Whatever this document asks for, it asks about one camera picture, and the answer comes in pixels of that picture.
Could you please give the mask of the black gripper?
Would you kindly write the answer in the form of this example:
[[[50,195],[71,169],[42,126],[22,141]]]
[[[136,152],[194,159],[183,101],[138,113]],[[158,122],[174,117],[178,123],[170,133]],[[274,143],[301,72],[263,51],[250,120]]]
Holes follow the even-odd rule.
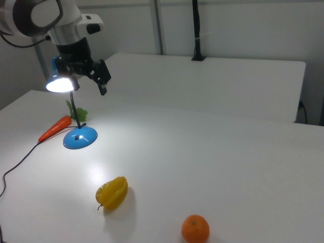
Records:
[[[58,73],[63,79],[67,79],[72,88],[69,91],[77,91],[80,86],[76,74],[90,76],[99,89],[102,96],[107,93],[107,83],[111,74],[104,60],[95,62],[91,57],[91,50],[86,37],[69,45],[56,45],[60,56],[56,59]]]

